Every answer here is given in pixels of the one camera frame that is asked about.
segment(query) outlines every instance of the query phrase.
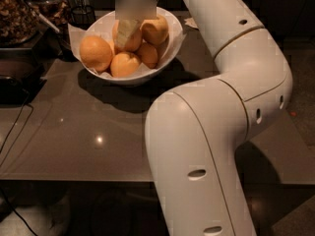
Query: white object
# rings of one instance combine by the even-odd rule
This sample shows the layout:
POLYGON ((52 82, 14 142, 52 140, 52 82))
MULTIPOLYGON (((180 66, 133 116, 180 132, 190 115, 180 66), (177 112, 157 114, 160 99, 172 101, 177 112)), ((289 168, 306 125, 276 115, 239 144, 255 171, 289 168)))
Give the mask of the white object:
MULTIPOLYGON (((175 58, 177 52, 179 51, 181 44, 184 40, 183 28, 178 19, 170 12, 157 7, 157 13, 165 16, 168 26, 169 26, 169 37, 165 43, 161 44, 157 53, 159 60, 157 66, 154 69, 150 69, 144 64, 137 70, 137 72, 131 74, 125 78, 113 78, 106 71, 102 74, 98 74, 94 69, 85 67, 91 74, 107 81, 112 84, 121 86, 137 86, 143 84, 159 74, 169 62, 175 58)), ((102 36, 106 40, 111 40, 112 27, 115 23, 115 12, 110 12, 107 15, 98 19, 93 25, 91 25, 88 30, 82 30, 68 25, 70 44, 74 56, 81 61, 79 54, 79 46, 81 39, 90 34, 97 34, 102 36)))
POLYGON ((234 152, 285 110, 287 62, 241 0, 184 0, 220 75, 159 97, 146 146, 170 235, 253 236, 234 152))

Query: robotic arm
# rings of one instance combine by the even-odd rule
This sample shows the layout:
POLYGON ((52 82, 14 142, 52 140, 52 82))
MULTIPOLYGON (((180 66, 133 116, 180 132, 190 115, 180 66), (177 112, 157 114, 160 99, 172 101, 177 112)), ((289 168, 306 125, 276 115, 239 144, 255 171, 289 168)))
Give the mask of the robotic arm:
POLYGON ((152 105, 146 146, 170 235, 253 236, 234 152, 284 111, 287 62, 241 0, 184 0, 220 75, 152 105))

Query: wire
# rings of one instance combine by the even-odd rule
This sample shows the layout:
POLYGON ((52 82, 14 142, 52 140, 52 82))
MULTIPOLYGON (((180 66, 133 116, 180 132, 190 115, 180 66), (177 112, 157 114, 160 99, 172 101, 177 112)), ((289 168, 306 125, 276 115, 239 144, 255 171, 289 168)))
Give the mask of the wire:
MULTIPOLYGON (((19 113, 18 113, 18 115, 17 115, 17 118, 15 119, 15 121, 14 121, 12 127, 10 128, 10 130, 9 130, 9 132, 8 132, 8 134, 7 134, 7 136, 5 137, 5 139, 4 139, 3 143, 2 143, 2 146, 0 147, 0 154, 1 154, 2 150, 3 150, 3 148, 4 148, 4 145, 7 143, 7 140, 8 140, 8 138, 9 138, 11 132, 13 131, 14 127, 15 127, 16 124, 17 124, 17 122, 18 122, 18 120, 19 120, 19 118, 20 118, 20 116, 21 116, 21 114, 22 114, 22 111, 23 111, 24 106, 26 105, 26 103, 27 103, 27 101, 28 101, 28 99, 29 99, 29 97, 30 97, 30 93, 29 93, 27 90, 24 90, 24 92, 27 94, 26 99, 25 99, 24 102, 22 103, 21 109, 20 109, 20 111, 19 111, 19 113)), ((1 194, 2 194, 2 196, 3 196, 3 198, 4 198, 4 200, 5 200, 5 202, 8 204, 8 206, 10 207, 10 209, 13 211, 13 213, 14 213, 17 217, 20 218, 20 220, 25 224, 25 226, 29 229, 29 231, 30 231, 34 236, 38 236, 38 235, 31 229, 31 227, 30 227, 29 224, 26 222, 26 220, 25 220, 25 219, 16 211, 16 209, 12 206, 12 204, 10 203, 10 201, 9 201, 9 199, 8 199, 8 197, 7 197, 7 195, 4 193, 4 191, 2 190, 1 187, 0 187, 0 192, 1 192, 1 194)))

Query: bowl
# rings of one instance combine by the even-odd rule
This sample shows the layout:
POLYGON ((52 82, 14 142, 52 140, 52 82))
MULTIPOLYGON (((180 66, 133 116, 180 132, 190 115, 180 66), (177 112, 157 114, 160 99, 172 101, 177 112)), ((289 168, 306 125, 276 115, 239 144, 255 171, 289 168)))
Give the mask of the bowl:
MULTIPOLYGON (((93 68, 83 66, 94 76, 101 78, 112 84, 121 86, 138 86, 141 85, 157 74, 159 74, 176 56, 184 39, 183 28, 178 19, 167 10, 157 7, 157 13, 163 15, 168 23, 169 36, 164 43, 157 47, 158 63, 154 69, 148 68, 145 64, 141 64, 138 70, 124 78, 113 78, 110 73, 103 72, 98 74, 93 68)), ((79 55, 79 45, 81 39, 86 35, 100 35, 105 40, 111 40, 112 27, 115 23, 115 12, 110 12, 96 22, 94 22, 87 30, 76 29, 69 26, 69 35, 71 49, 74 56, 81 61, 79 55)))

